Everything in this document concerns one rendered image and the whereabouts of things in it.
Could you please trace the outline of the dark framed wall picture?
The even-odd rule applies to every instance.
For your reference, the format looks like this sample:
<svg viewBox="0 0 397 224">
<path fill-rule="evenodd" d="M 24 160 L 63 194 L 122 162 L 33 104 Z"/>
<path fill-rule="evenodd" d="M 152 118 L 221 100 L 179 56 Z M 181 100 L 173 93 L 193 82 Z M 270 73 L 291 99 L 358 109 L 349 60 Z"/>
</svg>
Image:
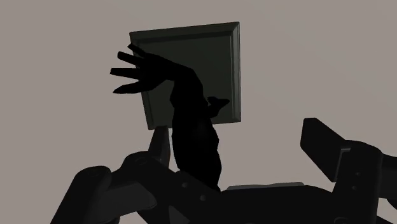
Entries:
<svg viewBox="0 0 397 224">
<path fill-rule="evenodd" d="M 192 68 L 204 95 L 229 99 L 214 124 L 241 121 L 240 23 L 195 25 L 130 33 L 132 44 Z"/>
</svg>

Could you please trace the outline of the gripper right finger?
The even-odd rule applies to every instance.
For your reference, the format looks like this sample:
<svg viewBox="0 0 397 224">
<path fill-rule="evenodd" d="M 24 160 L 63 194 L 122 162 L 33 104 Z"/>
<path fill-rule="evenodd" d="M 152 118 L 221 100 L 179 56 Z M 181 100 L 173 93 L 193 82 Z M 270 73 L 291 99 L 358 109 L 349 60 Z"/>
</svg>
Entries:
<svg viewBox="0 0 397 224">
<path fill-rule="evenodd" d="M 317 118 L 303 119 L 300 147 L 335 184 L 331 224 L 393 224 L 377 212 L 380 199 L 397 210 L 397 157 L 344 139 Z"/>
</svg>

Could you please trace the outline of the black hand-shaped figure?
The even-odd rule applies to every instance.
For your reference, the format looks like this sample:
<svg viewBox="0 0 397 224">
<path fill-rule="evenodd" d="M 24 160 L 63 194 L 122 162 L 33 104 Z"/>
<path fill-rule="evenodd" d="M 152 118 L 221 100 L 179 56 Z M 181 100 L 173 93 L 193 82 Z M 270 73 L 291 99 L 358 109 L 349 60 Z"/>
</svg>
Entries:
<svg viewBox="0 0 397 224">
<path fill-rule="evenodd" d="M 132 64 L 132 67 L 112 68 L 110 73 L 132 78 L 135 82 L 122 85 L 113 92 L 147 92 L 166 80 L 172 81 L 172 147 L 177 167 L 209 188 L 219 191 L 218 182 L 222 170 L 218 153 L 219 138 L 211 120 L 229 100 L 215 96 L 205 97 L 203 85 L 192 68 L 145 52 L 133 44 L 128 48 L 132 54 L 118 52 L 117 57 Z"/>
</svg>

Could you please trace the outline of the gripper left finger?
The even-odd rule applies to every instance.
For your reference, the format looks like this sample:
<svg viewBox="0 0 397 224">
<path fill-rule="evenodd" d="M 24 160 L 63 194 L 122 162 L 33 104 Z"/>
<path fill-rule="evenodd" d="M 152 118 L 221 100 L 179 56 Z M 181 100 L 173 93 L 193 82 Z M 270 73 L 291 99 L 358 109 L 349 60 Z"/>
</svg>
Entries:
<svg viewBox="0 0 397 224">
<path fill-rule="evenodd" d="M 168 168 L 169 134 L 157 127 L 147 151 L 119 169 L 87 167 L 73 178 L 50 224 L 119 224 L 139 213 L 147 224 L 221 224 L 221 195 L 190 174 Z"/>
</svg>

